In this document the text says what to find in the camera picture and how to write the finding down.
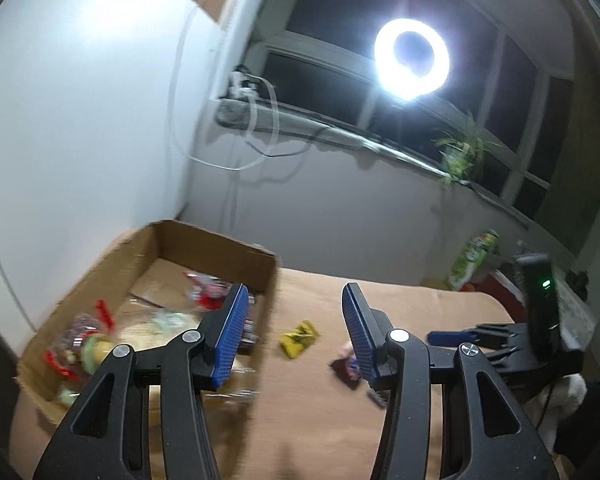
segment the dark window pane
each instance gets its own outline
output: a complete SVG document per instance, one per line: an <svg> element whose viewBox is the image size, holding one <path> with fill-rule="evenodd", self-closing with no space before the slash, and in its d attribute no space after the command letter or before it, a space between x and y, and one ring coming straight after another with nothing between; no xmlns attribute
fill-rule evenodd
<svg viewBox="0 0 600 480"><path fill-rule="evenodd" d="M509 168L502 162L491 155L491 153L485 153L482 171L478 173L475 181L492 193L500 195L500 193L502 193L502 188L509 177L509 173Z"/></svg>
<svg viewBox="0 0 600 480"><path fill-rule="evenodd" d="M380 28L395 17L397 0L298 0L286 30L373 58Z"/></svg>
<svg viewBox="0 0 600 480"><path fill-rule="evenodd" d="M278 101L355 124L369 85L291 57L269 54L263 77Z"/></svg>
<svg viewBox="0 0 600 480"><path fill-rule="evenodd" d="M546 195L546 189L538 186L535 182L525 179L520 187L520 193L513 205L518 211L533 219Z"/></svg>
<svg viewBox="0 0 600 480"><path fill-rule="evenodd" d="M514 152L525 129L537 73L525 53L511 38L507 38L498 89L486 127Z"/></svg>
<svg viewBox="0 0 600 480"><path fill-rule="evenodd" d="M538 142L529 165L529 173L547 182L551 182L554 175L562 143L567 135L572 94L573 81L551 78Z"/></svg>
<svg viewBox="0 0 600 480"><path fill-rule="evenodd" d="M478 115L496 41L496 27L464 0L411 0L410 16L445 40L451 72L436 92L460 111Z"/></svg>
<svg viewBox="0 0 600 480"><path fill-rule="evenodd" d="M383 98L378 102L369 131L440 162L442 154L434 143L445 137L450 126L414 104L398 105Z"/></svg>

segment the candy wrapper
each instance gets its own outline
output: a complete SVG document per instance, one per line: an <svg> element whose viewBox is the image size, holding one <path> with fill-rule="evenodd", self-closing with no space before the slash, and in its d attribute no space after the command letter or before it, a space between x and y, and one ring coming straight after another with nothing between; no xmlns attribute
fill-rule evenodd
<svg viewBox="0 0 600 480"><path fill-rule="evenodd" d="M309 348L319 336L320 333L314 328L311 322L304 320L293 332L287 332L278 339L286 355L295 359Z"/></svg>
<svg viewBox="0 0 600 480"><path fill-rule="evenodd" d="M351 341L347 342L338 352L338 358L331 362L331 369L335 372L336 377L345 383L349 388L355 390L360 385L360 368L358 360L353 351Z"/></svg>

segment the open cardboard box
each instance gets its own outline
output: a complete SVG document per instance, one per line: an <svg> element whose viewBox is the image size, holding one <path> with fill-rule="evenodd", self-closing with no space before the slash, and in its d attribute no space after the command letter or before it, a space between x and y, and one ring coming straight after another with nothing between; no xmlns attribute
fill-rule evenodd
<svg viewBox="0 0 600 480"><path fill-rule="evenodd" d="M17 381L53 425L58 425L66 413L66 408L54 400L62 379L44 361L43 354L59 333L77 314L94 315L98 300L104 300L116 317L118 310L128 304L130 293L149 300L155 299L158 293L161 306L175 306L177 310L184 291L180 280L186 280L181 273L183 267L228 282L244 283L257 295L256 310L251 315L259 341L248 363L256 370L253 381L257 389L276 290L276 256L263 248L248 246L188 224L163 220L134 232L101 257L58 303L25 348L18 362ZM224 451L218 457L224 477L231 475L237 463L250 407L250 404L241 405L234 416L218 420L222 428L212 427L213 417L208 420L212 441L216 431L226 437L222 446Z"/></svg>

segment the potted plant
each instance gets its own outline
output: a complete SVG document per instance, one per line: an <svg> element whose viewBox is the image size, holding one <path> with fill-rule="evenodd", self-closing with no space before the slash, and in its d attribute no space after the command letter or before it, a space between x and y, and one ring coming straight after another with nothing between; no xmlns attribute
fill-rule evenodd
<svg viewBox="0 0 600 480"><path fill-rule="evenodd" d="M462 132L441 130L446 137L435 140L442 151L442 168L446 176L442 178L445 186L460 180L475 180L482 175L484 153L489 151L489 145L494 142L483 140L478 135L478 125L471 112L467 112L466 128Z"/></svg>

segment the electrical cable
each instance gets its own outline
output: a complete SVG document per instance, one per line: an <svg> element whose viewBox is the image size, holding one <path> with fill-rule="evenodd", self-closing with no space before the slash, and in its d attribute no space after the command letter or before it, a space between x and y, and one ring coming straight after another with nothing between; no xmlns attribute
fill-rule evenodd
<svg viewBox="0 0 600 480"><path fill-rule="evenodd" d="M275 153L273 155L269 155L269 153L265 153L263 152L260 148L258 148L257 146L255 146L249 139L244 139L244 142L247 143L248 146L250 146L251 148L253 148L255 151L257 151L259 154L264 155L264 156L268 156L269 158L277 158L279 156L296 156L296 155L302 155L303 153L306 153L309 151L309 148L311 147L311 145L314 143L314 141L320 137L320 134L327 131L327 130L331 130L332 126L322 126L320 128L318 128L318 130L306 140L306 144L305 146L300 149L297 150L296 152L291 152L291 153Z"/></svg>
<svg viewBox="0 0 600 480"><path fill-rule="evenodd" d="M557 382L558 381L554 381L549 388L549 393L546 396L544 406L542 407L542 413L540 414L540 420L538 420L538 423L536 424L536 431L540 428L542 422L544 421L544 416L546 415L546 410L549 408L549 402L551 402L551 396L554 394L554 388Z"/></svg>
<svg viewBox="0 0 600 480"><path fill-rule="evenodd" d="M207 162L206 160L201 160L201 159L191 155L190 153L187 152L187 150L184 149L184 147L181 145L180 140L178 139L178 137L175 133L175 127L173 124L173 111L175 108L175 95L176 95L176 90L178 87L180 69L182 66L184 44L189 35L191 25L193 23L193 18L195 17L198 9L203 5L203 3L205 1L206 0L200 0L199 4L197 4L197 6L195 6L192 9L192 11L189 13L189 15L187 16L187 19L185 20L184 26L182 27L180 37L178 38L175 59L173 62L173 72L171 73L171 80L170 80L170 84L169 84L169 91L168 91L168 97L167 97L167 130L168 130L168 134L169 134L171 142L176 147L176 150L180 153L180 155L188 158L189 160L198 162L200 164L204 164L205 166L209 166L212 168L219 168L220 170L227 170L227 171L248 170L249 168L253 168L254 166L257 166L258 164L260 164L261 162L266 160L268 153L270 152L272 147L278 142L278 134L280 131L280 112L278 110L278 99L276 97L276 91L273 88L273 85L266 79L259 77L259 76L252 76L253 78L256 78L256 79L259 79L260 81L262 81L267 87L267 91L269 93L269 101L271 102L271 108L272 108L272 113L273 113L273 129L272 129L271 139L266 148L267 153L261 154L260 157L257 158L256 160L254 160L253 162L250 162L249 164L240 166L238 168L229 168L227 166L220 166L218 164L213 164L211 162ZM258 117L258 107L255 103L255 99L253 99L253 97L250 96L250 120L249 120L249 124L247 126L247 131L244 133L245 135L250 135L253 133L253 131L256 127L257 117Z"/></svg>

